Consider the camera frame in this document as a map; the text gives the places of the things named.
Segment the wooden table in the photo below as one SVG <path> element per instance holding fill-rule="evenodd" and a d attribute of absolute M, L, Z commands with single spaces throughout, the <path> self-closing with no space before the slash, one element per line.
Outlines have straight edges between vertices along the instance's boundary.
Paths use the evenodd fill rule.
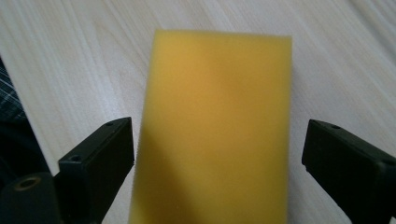
<path fill-rule="evenodd" d="M 309 119 L 396 156 L 394 0 L 3 0 L 0 53 L 51 171 L 101 124 L 137 144 L 156 29 L 292 35 L 289 223 L 349 223 L 301 165 Z M 105 223 L 127 223 L 130 174 Z"/>

